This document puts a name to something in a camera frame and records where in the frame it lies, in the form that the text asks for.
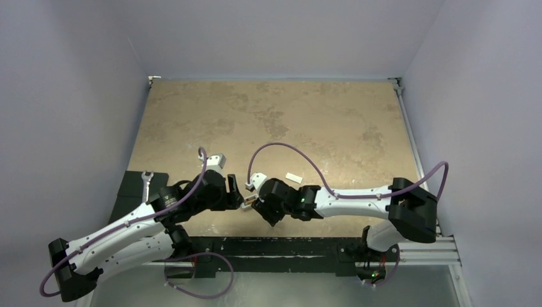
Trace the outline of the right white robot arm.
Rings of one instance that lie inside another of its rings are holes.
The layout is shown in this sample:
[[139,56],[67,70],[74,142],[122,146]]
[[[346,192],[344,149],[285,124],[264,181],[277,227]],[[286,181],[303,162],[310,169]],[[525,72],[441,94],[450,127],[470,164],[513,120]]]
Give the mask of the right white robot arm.
[[401,177],[372,189],[327,189],[304,185],[295,189],[276,178],[255,173],[246,185],[255,191],[251,205],[271,226],[284,216],[310,221],[334,216],[381,219],[359,242],[360,255],[374,260],[400,242],[434,243],[437,239],[437,197]]

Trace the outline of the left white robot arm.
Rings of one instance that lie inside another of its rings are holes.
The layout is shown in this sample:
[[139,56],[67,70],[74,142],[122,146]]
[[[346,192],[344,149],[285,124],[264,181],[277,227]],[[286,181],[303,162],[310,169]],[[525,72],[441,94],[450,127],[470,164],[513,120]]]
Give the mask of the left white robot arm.
[[161,187],[136,208],[90,235],[49,243],[51,271],[40,285],[53,277],[64,303],[90,294],[99,283],[147,262],[202,261],[216,254],[193,242],[182,222],[206,211],[239,209],[243,197],[236,176],[208,169],[193,180]]

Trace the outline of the white remote control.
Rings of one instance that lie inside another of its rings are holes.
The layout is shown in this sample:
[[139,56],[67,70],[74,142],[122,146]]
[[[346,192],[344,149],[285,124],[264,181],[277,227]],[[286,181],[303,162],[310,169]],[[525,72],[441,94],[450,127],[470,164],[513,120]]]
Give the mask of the white remote control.
[[253,194],[244,198],[240,208],[245,210],[251,208],[251,205],[258,199],[257,194]]

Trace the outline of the black foam tool tray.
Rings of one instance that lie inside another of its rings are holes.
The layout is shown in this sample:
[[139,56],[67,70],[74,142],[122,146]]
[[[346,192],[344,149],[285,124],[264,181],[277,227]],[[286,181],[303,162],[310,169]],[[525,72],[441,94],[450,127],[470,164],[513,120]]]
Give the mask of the black foam tool tray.
[[[142,171],[125,172],[107,224],[117,221],[141,204],[144,184],[143,179],[141,178],[142,174]],[[168,173],[154,173],[150,180],[149,196],[165,187],[168,180]]]

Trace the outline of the silver wrench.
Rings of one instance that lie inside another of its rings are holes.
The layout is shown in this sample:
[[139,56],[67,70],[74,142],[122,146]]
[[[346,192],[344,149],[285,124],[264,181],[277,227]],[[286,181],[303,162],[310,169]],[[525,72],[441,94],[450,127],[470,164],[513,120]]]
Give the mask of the silver wrench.
[[141,179],[143,182],[143,192],[142,192],[142,202],[146,203],[148,201],[149,193],[150,193],[150,184],[151,180],[154,176],[154,172],[152,171],[144,171],[141,173]]

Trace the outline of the white battery cover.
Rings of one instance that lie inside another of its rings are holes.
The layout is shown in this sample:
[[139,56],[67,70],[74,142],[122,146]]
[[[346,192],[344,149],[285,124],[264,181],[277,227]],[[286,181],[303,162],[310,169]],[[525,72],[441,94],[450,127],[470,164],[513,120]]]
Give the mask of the white battery cover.
[[285,175],[285,178],[286,178],[287,180],[290,180],[290,181],[295,182],[295,183],[297,183],[297,184],[301,184],[302,181],[303,181],[303,178],[302,178],[302,177],[300,177],[300,176],[298,176],[298,175],[295,175],[295,174],[293,174],[293,173],[287,173],[287,174]]

